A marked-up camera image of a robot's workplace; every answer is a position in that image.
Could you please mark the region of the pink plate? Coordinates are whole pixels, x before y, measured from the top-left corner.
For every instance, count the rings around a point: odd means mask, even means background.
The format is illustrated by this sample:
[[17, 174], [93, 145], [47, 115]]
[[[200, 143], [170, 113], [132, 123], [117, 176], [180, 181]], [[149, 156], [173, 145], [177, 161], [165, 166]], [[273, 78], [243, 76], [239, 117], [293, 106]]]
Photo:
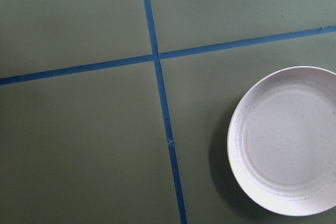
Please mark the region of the pink plate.
[[227, 133], [240, 188], [261, 207], [309, 216], [335, 206], [335, 73], [297, 66], [253, 85]]

